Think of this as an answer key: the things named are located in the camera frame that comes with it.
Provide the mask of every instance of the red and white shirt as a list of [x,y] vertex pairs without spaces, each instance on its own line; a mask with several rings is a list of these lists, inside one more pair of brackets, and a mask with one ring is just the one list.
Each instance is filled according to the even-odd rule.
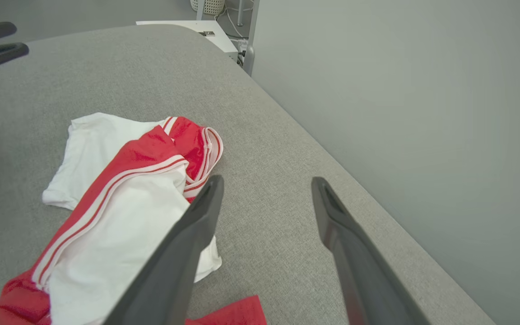
[[[101,321],[222,150],[217,132],[184,117],[140,123],[96,113],[72,121],[64,162],[43,199],[74,211],[33,267],[4,286],[0,325]],[[220,265],[213,238],[195,280]]]

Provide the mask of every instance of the white basket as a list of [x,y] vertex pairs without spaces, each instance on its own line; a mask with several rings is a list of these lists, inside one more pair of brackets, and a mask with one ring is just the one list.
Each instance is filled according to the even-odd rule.
[[[225,2],[226,0],[206,0],[206,2],[204,2],[204,13],[214,16],[221,13]],[[192,9],[197,12],[198,0],[190,0],[190,4],[192,5]]]

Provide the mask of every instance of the metal leg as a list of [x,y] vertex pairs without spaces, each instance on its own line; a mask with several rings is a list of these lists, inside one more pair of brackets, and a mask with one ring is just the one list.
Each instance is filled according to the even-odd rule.
[[242,14],[244,13],[244,0],[240,0],[240,5],[238,6],[238,23],[237,25],[243,26],[242,23]]
[[202,15],[204,15],[204,3],[206,0],[198,0],[198,13],[196,13],[196,20],[202,20]]

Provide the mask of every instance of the red fabric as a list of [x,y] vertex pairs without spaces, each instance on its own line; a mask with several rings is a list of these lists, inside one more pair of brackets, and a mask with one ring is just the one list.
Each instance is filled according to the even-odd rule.
[[[74,226],[109,181],[120,173],[162,163],[176,154],[178,151],[174,142],[159,126],[144,134],[140,139],[125,144],[89,187],[78,206],[54,235],[33,267],[9,280],[4,286],[0,297],[0,325],[49,325],[51,323],[49,296],[43,290],[39,290],[32,281],[33,273],[42,262],[45,253],[62,234]],[[49,261],[46,261],[46,268],[49,267]]]
[[190,163],[186,174],[194,181],[205,162],[205,144],[202,136],[204,127],[186,119],[178,117],[170,130],[170,137],[175,140],[179,153]]
[[258,296],[244,298],[200,319],[186,319],[186,325],[266,325]]
[[[42,261],[42,259],[52,248],[54,243],[58,241],[62,234],[68,230],[72,230],[72,227],[74,227],[76,222],[82,218],[83,214],[85,214],[93,205],[93,202],[98,199],[101,191],[107,187],[108,183],[116,176],[119,175],[118,177],[121,179],[123,176],[133,173],[125,173],[126,171],[149,167],[164,162],[166,162],[166,165],[168,165],[167,160],[179,154],[182,155],[186,160],[180,159],[179,161],[170,161],[170,163],[173,165],[180,161],[187,161],[187,175],[189,175],[189,177],[194,181],[198,181],[196,178],[200,172],[200,168],[202,168],[202,165],[206,165],[208,163],[207,156],[209,156],[210,150],[203,134],[204,128],[198,126],[185,117],[178,117],[176,119],[170,131],[170,135],[167,135],[163,131],[164,128],[165,127],[157,126],[150,132],[144,134],[140,139],[133,140],[125,144],[118,152],[116,157],[103,170],[103,172],[99,175],[99,177],[97,177],[87,192],[83,195],[80,202],[78,203],[78,206],[76,206],[68,220],[64,222],[64,224],[54,235],[33,267],[31,267],[31,269],[27,272],[24,272],[23,274],[7,282],[2,290],[0,297],[0,325],[51,324],[51,318],[49,317],[49,296],[43,290],[37,288],[37,283],[41,281],[45,270],[51,267],[52,257],[46,258],[45,261]],[[219,145],[220,140],[217,139],[215,135],[214,137]],[[191,203],[194,200],[194,197],[187,198],[187,200]],[[83,228],[89,225],[94,217],[95,214],[92,216],[92,219],[89,220],[85,226],[83,226]],[[45,267],[41,272],[41,275],[37,277],[36,282],[34,282],[33,275],[40,263],[45,263]],[[263,322],[252,322],[253,319],[260,319],[260,316]],[[235,321],[229,322],[231,317],[233,317]],[[220,311],[197,321],[199,323],[195,323],[196,325],[266,324],[258,297],[246,298],[243,301],[229,305]]]

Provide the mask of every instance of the gray upholstered surface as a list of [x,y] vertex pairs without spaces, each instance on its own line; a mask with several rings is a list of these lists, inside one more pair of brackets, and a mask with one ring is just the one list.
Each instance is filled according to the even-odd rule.
[[28,269],[67,210],[41,192],[70,120],[102,111],[214,127],[225,156],[217,226],[223,266],[197,283],[200,317],[258,294],[271,324],[346,323],[334,262],[318,239],[310,180],[326,177],[434,324],[492,324],[465,292],[233,61],[200,35],[153,25],[29,44],[0,67],[0,288]]

